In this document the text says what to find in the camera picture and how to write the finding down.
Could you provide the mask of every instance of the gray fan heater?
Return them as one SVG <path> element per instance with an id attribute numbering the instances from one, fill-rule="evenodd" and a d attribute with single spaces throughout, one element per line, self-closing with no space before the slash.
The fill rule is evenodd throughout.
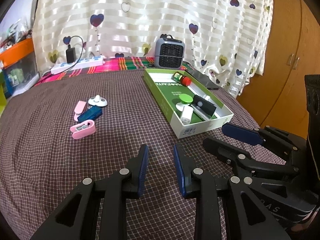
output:
<path id="1" fill-rule="evenodd" d="M 156 42 L 155 67 L 173 68 L 181 67 L 184 57 L 185 45 L 182 41 L 160 38 Z"/>

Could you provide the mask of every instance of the wooden wardrobe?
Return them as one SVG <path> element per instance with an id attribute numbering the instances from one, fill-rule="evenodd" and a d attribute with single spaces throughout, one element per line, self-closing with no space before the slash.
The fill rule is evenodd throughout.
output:
<path id="1" fill-rule="evenodd" d="M 320 26 L 303 0 L 274 0 L 262 76 L 255 75 L 238 102 L 257 123 L 307 137 L 304 76 L 320 74 Z"/>

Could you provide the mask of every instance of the pink clip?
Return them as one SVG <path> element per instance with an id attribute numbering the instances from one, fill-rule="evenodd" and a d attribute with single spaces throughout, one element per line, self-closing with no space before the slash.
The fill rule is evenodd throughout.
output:
<path id="1" fill-rule="evenodd" d="M 78 122 L 78 117 L 83 113 L 85 106 L 87 105 L 87 102 L 85 101 L 79 101 L 75 108 L 75 116 L 73 119 Z"/>
<path id="2" fill-rule="evenodd" d="M 86 120 L 70 127 L 73 139 L 81 139 L 95 133 L 97 130 L 93 120 Z"/>

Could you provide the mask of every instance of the orange bin rim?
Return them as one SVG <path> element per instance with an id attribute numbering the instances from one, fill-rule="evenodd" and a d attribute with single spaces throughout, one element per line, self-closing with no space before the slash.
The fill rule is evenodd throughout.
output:
<path id="1" fill-rule="evenodd" d="M 14 44 L 11 48 L 2 52 L 0 54 L 0 60 L 3 62 L 4 68 L 8 68 L 12 64 L 17 63 L 19 60 L 29 55 L 34 50 L 33 40 L 32 38 L 28 38 Z"/>

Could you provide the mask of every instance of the bed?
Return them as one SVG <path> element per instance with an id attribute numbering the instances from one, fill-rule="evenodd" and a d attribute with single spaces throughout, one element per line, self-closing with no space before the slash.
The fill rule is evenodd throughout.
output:
<path id="1" fill-rule="evenodd" d="M 73 140 L 69 129 L 75 124 L 76 103 L 97 94 L 108 100 L 96 122 L 97 132 Z M 226 91 L 214 94 L 234 113 L 231 123 L 258 126 Z M 179 193 L 175 143 L 182 143 L 197 166 L 213 175 L 229 177 L 232 171 L 203 150 L 202 140 L 209 135 L 249 151 L 256 160 L 283 163 L 263 147 L 225 137 L 221 129 L 177 139 L 143 82 L 143 69 L 41 83 L 10 100 L 0 128 L 0 211 L 22 240 L 30 239 L 83 178 L 109 176 L 137 155 L 142 143 L 149 146 L 149 166 L 144 194 L 127 202 L 128 239 L 193 239 L 195 200 L 185 200 Z M 222 201 L 220 212 L 226 239 Z"/>

